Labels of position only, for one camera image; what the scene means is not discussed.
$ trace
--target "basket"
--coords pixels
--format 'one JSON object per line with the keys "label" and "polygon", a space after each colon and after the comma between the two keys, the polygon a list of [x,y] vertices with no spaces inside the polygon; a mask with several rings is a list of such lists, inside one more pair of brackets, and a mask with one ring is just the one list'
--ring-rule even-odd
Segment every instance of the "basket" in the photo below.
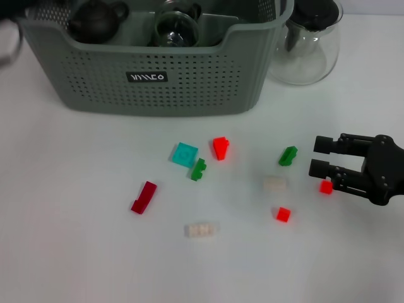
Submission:
{"label": "basket", "polygon": [[[200,0],[201,47],[147,47],[153,12],[163,1],[127,0],[129,18],[102,45],[81,44],[66,31],[72,10],[84,1],[40,0],[20,22],[47,77],[71,109],[210,116],[254,107],[293,1]],[[207,46],[217,39],[209,33],[223,40]],[[140,81],[141,76],[153,81]]]}

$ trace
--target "glass jar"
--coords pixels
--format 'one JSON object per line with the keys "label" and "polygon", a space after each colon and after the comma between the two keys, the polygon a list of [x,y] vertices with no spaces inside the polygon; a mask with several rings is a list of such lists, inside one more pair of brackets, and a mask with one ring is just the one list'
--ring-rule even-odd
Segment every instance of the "glass jar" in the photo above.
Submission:
{"label": "glass jar", "polygon": [[282,28],[270,66],[280,81],[307,85],[333,70],[340,50],[342,7],[333,0],[297,0]]}

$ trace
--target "lego brick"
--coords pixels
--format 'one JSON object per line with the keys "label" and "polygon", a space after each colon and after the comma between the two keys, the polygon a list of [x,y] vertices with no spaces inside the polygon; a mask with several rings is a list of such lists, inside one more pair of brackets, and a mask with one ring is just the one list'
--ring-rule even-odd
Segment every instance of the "lego brick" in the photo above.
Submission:
{"label": "lego brick", "polygon": [[196,162],[194,170],[192,171],[191,179],[193,181],[198,181],[200,178],[202,178],[202,171],[204,171],[205,169],[206,169],[205,160],[199,158],[198,161]]}
{"label": "lego brick", "polygon": [[215,150],[217,160],[225,160],[229,145],[230,142],[228,139],[226,139],[226,137],[213,139],[213,149]]}
{"label": "lego brick", "polygon": [[286,148],[283,155],[279,159],[279,165],[281,166],[291,165],[296,155],[297,155],[297,148],[295,146],[290,146]]}
{"label": "lego brick", "polygon": [[146,207],[149,205],[150,201],[152,200],[156,188],[157,188],[156,184],[147,181],[144,188],[141,191],[139,198],[134,201],[132,211],[141,215],[145,211]]}
{"label": "lego brick", "polygon": [[210,237],[219,231],[219,223],[204,222],[188,224],[184,227],[185,236],[188,238]]}
{"label": "lego brick", "polygon": [[282,222],[288,222],[289,217],[290,217],[290,210],[288,210],[287,208],[279,207],[276,219]]}
{"label": "lego brick", "polygon": [[333,183],[327,180],[321,181],[320,193],[331,194],[332,192],[333,192]]}
{"label": "lego brick", "polygon": [[175,150],[172,161],[176,164],[188,167],[189,169],[195,163],[196,155],[198,154],[198,149],[191,145],[184,143],[179,143],[177,149]]}
{"label": "lego brick", "polygon": [[263,188],[266,191],[285,191],[288,187],[287,179],[276,175],[268,175],[264,178]]}

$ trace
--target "dark red block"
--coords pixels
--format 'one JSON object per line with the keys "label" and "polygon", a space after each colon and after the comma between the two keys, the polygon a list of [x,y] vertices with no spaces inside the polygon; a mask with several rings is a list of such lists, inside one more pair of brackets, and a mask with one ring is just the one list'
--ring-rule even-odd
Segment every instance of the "dark red block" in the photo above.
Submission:
{"label": "dark red block", "polygon": [[215,150],[217,160],[225,160],[227,147],[229,147],[230,142],[226,137],[213,139],[213,149]]}
{"label": "dark red block", "polygon": [[149,205],[150,200],[152,199],[154,192],[156,191],[156,188],[156,184],[147,181],[141,191],[139,198],[134,201],[132,211],[141,215],[145,211],[146,207]]}
{"label": "dark red block", "polygon": [[320,184],[320,193],[331,194],[333,192],[333,183],[331,181],[322,181]]}
{"label": "dark red block", "polygon": [[290,210],[287,208],[279,207],[278,215],[276,219],[282,222],[288,222],[290,216]]}

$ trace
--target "dark teapot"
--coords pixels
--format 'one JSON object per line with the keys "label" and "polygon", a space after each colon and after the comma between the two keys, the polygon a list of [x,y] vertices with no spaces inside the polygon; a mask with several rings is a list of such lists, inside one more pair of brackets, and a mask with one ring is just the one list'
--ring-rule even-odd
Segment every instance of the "dark teapot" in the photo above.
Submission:
{"label": "dark teapot", "polygon": [[68,21],[68,29],[78,42],[101,44],[116,34],[119,24],[128,16],[129,7],[122,1],[108,5],[101,0],[89,0]]}

